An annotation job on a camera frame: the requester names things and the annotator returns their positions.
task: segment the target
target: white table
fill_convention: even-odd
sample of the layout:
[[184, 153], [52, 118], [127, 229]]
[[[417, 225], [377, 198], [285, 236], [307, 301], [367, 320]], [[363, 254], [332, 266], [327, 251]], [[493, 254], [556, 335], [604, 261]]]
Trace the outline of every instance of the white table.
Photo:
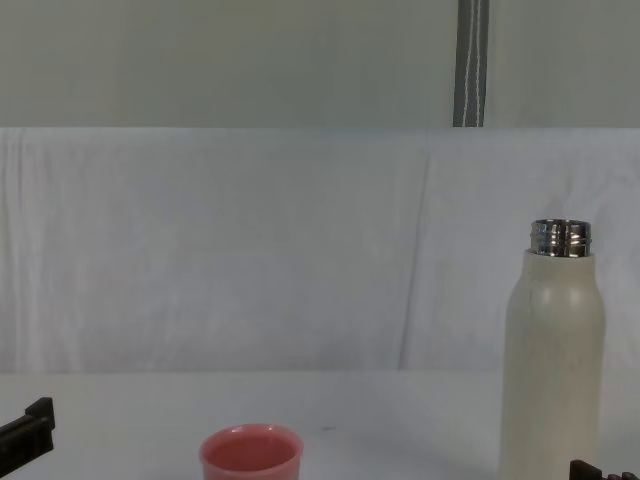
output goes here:
[[[0, 421], [54, 398], [55, 450], [12, 480], [199, 479], [212, 432], [275, 422], [302, 480], [487, 480], [500, 376], [445, 371], [0, 376]], [[605, 375], [599, 466], [640, 472], [640, 372]]]

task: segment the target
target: black clamp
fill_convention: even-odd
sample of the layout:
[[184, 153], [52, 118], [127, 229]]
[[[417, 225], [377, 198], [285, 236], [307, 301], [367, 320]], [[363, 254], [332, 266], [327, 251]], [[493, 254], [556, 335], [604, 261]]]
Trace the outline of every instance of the black clamp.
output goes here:
[[51, 431], [56, 427], [53, 400], [41, 398], [24, 413], [0, 427], [0, 477], [53, 450]]
[[[573, 460], [569, 467], [569, 480], [604, 480], [602, 470], [589, 465], [582, 460]], [[606, 480], [640, 480], [633, 473], [624, 472], [622, 475], [611, 474]]]

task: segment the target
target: cup rim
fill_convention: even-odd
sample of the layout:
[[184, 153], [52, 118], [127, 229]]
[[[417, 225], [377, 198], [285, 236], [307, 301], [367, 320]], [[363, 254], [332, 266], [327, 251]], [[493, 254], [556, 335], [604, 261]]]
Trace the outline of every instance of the cup rim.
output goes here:
[[[252, 470], [252, 471], [243, 471], [243, 470], [226, 470], [224, 468], [220, 468], [217, 465], [209, 462], [206, 459], [205, 453], [212, 447], [212, 444], [217, 443], [217, 441], [226, 437], [227, 435], [237, 434], [241, 432], [273, 432], [275, 436], [287, 441], [294, 449], [293, 456], [287, 460], [286, 462], [280, 463], [273, 467], [265, 468], [263, 470]], [[231, 427], [224, 428], [222, 430], [217, 431], [213, 435], [210, 435], [202, 442], [199, 451], [200, 462], [207, 469], [213, 469], [219, 473], [222, 473], [226, 476], [237, 477], [237, 478], [252, 478], [252, 477], [261, 477], [264, 475], [269, 475], [272, 473], [276, 473], [280, 470], [286, 470], [291, 465], [300, 461], [300, 457], [302, 456], [303, 450], [302, 439], [292, 430], [283, 427], [282, 425], [276, 425], [274, 423], [245, 423], [241, 425], [234, 425]]]

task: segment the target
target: white backdrop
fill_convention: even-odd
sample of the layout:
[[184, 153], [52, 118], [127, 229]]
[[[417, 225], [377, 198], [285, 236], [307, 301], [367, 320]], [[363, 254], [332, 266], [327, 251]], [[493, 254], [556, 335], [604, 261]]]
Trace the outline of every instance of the white backdrop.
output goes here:
[[640, 132], [0, 131], [19, 371], [500, 367], [537, 217], [593, 222], [640, 367]]

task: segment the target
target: metal bottle neck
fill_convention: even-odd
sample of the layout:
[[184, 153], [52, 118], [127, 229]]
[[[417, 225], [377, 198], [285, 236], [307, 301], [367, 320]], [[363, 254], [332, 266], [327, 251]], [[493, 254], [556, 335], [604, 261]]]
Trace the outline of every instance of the metal bottle neck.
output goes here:
[[547, 257], [588, 257], [591, 255], [591, 225], [578, 220], [536, 220], [531, 224], [528, 251]]

